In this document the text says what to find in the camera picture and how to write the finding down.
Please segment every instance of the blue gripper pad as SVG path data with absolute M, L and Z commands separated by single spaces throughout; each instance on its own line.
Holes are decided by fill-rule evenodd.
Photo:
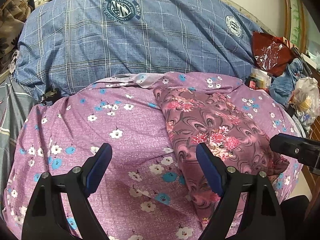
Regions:
M 223 179 L 220 172 L 216 168 L 216 165 L 221 166 L 222 163 L 222 166 L 219 167 L 219 170 L 223 171 L 223 169 L 226 168 L 225 164 L 219 157 L 215 157 L 211 153 L 205 143 L 198 144 L 196 148 L 196 158 L 200 164 L 204 176 L 208 181 L 209 186 L 211 187 L 211 190 L 217 193 L 219 197 L 222 197 L 224 195 Z
M 84 192 L 87 196 L 89 196 L 92 193 L 95 193 L 100 181 L 103 178 L 104 173 L 107 170 L 107 167 L 111 161 L 112 158 L 112 147 L 108 143 L 102 144 L 98 152 L 95 156 L 90 157 L 87 159 L 87 161 L 84 163 L 83 167 L 86 166 L 86 163 L 91 159 L 90 163 L 88 163 L 88 166 L 92 166 L 91 170 L 88 171 L 87 175 L 84 173 L 85 176 L 84 179 L 84 185 L 85 189 Z

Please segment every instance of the green-gray fabric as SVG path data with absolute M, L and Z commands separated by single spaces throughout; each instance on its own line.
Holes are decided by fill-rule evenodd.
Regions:
M 0 206 L 14 160 L 16 141 L 25 119 L 36 101 L 12 77 L 0 85 Z

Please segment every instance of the circular white emblem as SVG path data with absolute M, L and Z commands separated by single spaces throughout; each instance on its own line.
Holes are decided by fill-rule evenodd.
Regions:
M 241 36 L 242 29 L 241 29 L 240 23 L 236 20 L 236 18 L 234 18 L 231 15 L 228 15 L 226 17 L 226 24 L 235 36 L 237 37 Z

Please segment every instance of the blue plaid blanket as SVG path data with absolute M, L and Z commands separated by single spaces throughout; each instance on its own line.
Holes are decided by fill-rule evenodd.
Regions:
M 53 0 L 28 18 L 15 78 L 40 99 L 124 73 L 190 71 L 244 78 L 261 29 L 220 0 Z

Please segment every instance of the floral pillow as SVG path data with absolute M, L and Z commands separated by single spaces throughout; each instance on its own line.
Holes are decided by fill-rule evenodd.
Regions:
M 211 191 L 196 159 L 199 143 L 206 143 L 226 166 L 234 166 L 243 173 L 265 171 L 274 178 L 288 167 L 286 159 L 271 151 L 268 136 L 223 95 L 186 88 L 157 88 L 154 95 L 164 114 L 178 167 L 204 226 L 220 198 Z

